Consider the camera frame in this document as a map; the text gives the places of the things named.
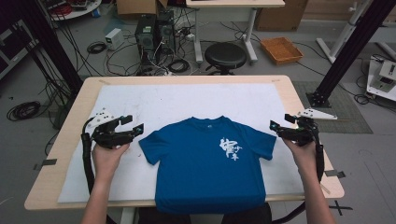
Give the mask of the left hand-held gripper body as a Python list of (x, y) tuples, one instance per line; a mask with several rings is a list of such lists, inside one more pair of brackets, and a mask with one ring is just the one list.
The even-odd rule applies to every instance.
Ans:
[(87, 122), (87, 127), (93, 128), (92, 139), (105, 148), (122, 146), (133, 141), (132, 131), (117, 133), (115, 129), (118, 126), (117, 118), (104, 107)]

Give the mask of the black metal post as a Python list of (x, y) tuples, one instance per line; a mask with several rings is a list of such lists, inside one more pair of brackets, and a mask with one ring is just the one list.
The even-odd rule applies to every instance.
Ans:
[(80, 91), (83, 81), (69, 60), (63, 46), (47, 21), (36, 0), (9, 0), (16, 7), (30, 31), (38, 39), (56, 66), (73, 95)]
[(308, 94), (308, 100), (313, 107), (327, 105), (339, 81), (395, 6), (396, 0), (370, 0), (369, 6), (364, 10), (354, 32), (336, 56), (335, 62), (315, 91)]

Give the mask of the white machine on base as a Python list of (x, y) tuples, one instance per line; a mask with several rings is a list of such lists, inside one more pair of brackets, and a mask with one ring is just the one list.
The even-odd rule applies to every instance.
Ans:
[(366, 91), (396, 102), (396, 63), (379, 56), (372, 56)]

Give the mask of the person's right hand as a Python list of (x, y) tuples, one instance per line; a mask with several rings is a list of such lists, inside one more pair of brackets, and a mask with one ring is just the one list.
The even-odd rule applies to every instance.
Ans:
[(283, 142), (292, 153), (303, 183), (317, 181), (316, 144), (311, 142), (300, 147), (291, 140), (284, 139)]

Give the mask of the black round stool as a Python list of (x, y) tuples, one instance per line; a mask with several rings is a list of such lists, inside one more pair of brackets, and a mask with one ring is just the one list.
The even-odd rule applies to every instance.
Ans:
[(205, 50), (205, 59), (209, 63), (206, 71), (215, 67), (216, 70), (209, 73), (232, 75), (233, 70), (242, 67), (248, 59), (245, 51), (233, 43), (215, 43)]

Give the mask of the small white power supply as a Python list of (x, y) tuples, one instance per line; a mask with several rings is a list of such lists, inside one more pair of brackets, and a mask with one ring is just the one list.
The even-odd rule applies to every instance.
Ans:
[(124, 43), (122, 30), (119, 28), (114, 28), (105, 36), (105, 40), (109, 49), (116, 50)]

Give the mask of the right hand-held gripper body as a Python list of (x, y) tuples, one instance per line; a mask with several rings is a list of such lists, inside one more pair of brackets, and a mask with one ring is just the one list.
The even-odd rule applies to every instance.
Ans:
[(280, 130), (276, 134), (281, 138), (297, 142), (300, 147), (310, 142), (319, 143), (316, 119), (337, 119), (335, 115), (327, 114), (314, 108), (300, 111), (296, 117), (298, 118), (295, 123), (297, 125), (296, 128), (280, 126)]

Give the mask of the person's left hand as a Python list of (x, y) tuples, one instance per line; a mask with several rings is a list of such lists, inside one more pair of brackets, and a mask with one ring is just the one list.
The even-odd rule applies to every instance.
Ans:
[(129, 149), (130, 145), (105, 148), (95, 145), (92, 151), (95, 180), (99, 183), (111, 184), (113, 176), (120, 164), (121, 156)]

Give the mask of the round white table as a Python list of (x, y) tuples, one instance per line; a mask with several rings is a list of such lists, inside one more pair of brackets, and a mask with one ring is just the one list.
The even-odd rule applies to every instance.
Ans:
[(53, 21), (63, 21), (74, 19), (89, 13), (92, 13), (99, 8), (102, 0), (85, 0), (85, 4), (81, 6), (76, 5), (61, 5), (53, 9), (49, 16)]

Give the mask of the orange tray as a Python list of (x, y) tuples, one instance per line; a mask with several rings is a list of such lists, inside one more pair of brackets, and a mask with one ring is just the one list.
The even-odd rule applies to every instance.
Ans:
[(273, 37), (261, 40), (262, 49), (276, 65), (296, 63), (304, 55), (286, 37)]

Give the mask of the white table mat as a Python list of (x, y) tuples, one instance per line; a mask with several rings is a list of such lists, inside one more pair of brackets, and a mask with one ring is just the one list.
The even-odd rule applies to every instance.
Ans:
[[(128, 131), (144, 123), (144, 133), (134, 139), (122, 156), (114, 176), (110, 201), (153, 200), (159, 163), (147, 163), (137, 141), (161, 127), (196, 117), (225, 116), (256, 130), (275, 134), (270, 120), (290, 127), (284, 120), (286, 107), (280, 89), (273, 83), (215, 83), (163, 85), (105, 85), (99, 91), (89, 117), (105, 108), (114, 117), (133, 115), (132, 123), (119, 126)], [(260, 159), (266, 200), (281, 195), (301, 196), (303, 187), (290, 150), (276, 139), (273, 159)], [(85, 203), (89, 192), (82, 165), (82, 144), (72, 156), (58, 203)]]

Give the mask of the light wooden table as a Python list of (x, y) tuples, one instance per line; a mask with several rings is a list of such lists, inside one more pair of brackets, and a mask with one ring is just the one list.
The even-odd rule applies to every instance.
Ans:
[[(178, 76), (178, 77), (89, 77), (72, 104), (64, 125), (47, 159), (57, 159), (55, 165), (43, 166), (24, 203), (27, 210), (80, 209), (85, 203), (58, 203), (70, 161), (80, 141), (83, 124), (90, 117), (99, 91), (105, 85), (163, 85), (217, 83), (273, 83), (280, 89), (286, 112), (296, 115), (304, 106), (287, 76)], [(281, 195), (270, 201), (300, 201), (301, 196)], [(110, 202), (113, 207), (154, 205), (153, 200)]]

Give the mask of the black computer tower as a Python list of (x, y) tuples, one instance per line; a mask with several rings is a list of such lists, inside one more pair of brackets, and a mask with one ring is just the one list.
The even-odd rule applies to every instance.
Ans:
[(142, 64), (154, 61), (154, 51), (157, 48), (156, 15), (142, 14), (134, 32)]
[(157, 17), (160, 50), (163, 54), (173, 54), (176, 49), (174, 12), (161, 11)]

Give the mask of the cardboard box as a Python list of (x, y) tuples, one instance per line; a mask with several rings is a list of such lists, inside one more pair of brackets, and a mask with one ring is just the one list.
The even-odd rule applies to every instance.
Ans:
[(295, 32), (300, 25), (308, 0), (283, 0), (283, 7), (262, 8), (255, 20), (257, 31)]
[(156, 14), (168, 0), (116, 0), (119, 15)]

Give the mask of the person's dark pants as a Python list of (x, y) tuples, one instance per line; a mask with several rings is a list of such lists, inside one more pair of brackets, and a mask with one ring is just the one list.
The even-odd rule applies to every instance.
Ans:
[[(156, 207), (138, 209), (138, 224), (192, 224), (190, 215), (173, 215), (160, 212)], [(272, 224), (268, 203), (246, 211), (225, 214), (220, 224)]]

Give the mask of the white desk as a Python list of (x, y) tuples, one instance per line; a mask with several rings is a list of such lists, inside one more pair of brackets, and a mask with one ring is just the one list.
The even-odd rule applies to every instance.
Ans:
[(246, 21), (247, 30), (242, 34), (242, 42), (250, 63), (258, 61), (255, 49), (251, 43), (254, 21), (259, 8), (283, 7), (284, 0), (185, 0), (186, 6), (194, 10), (195, 33), (193, 47), (195, 61), (204, 61), (200, 39), (200, 21)]

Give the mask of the grey floor mat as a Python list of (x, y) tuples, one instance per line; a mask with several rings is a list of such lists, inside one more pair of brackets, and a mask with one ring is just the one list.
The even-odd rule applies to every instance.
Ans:
[[(304, 108), (313, 108), (308, 100), (308, 94), (315, 91), (318, 82), (293, 81), (292, 84)], [(316, 123), (321, 133), (371, 134), (373, 132), (349, 95), (340, 87), (336, 87), (332, 92), (327, 105), (316, 107), (316, 110), (337, 117), (337, 119), (317, 119)]]

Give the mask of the blue t-shirt with white print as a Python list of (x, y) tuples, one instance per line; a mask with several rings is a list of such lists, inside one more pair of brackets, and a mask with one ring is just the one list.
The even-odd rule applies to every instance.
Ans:
[(230, 214), (265, 203), (260, 159), (273, 158), (276, 137), (226, 117), (189, 118), (139, 141), (159, 166), (155, 203), (171, 214)]

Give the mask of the white metal stand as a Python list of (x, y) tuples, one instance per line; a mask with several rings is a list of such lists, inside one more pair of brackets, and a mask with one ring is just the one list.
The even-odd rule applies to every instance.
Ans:
[(322, 38), (317, 38), (316, 42), (318, 43), (319, 47), (330, 61), (330, 63), (334, 63), (336, 60), (336, 56), (339, 54), (341, 48), (344, 44), (348, 41), (351, 34), (354, 32), (355, 28), (359, 20), (362, 17), (364, 10), (369, 6), (370, 0), (355, 0), (353, 3), (353, 7), (349, 10), (352, 12), (352, 16), (347, 21), (343, 31), (337, 37), (335, 42), (332, 44), (332, 47), (329, 48), (325, 41)]

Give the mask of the grey metal rack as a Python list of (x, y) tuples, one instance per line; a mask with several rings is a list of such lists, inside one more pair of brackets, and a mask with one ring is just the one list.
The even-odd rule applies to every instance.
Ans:
[(23, 20), (11, 26), (0, 25), (0, 80), (33, 49), (38, 40)]

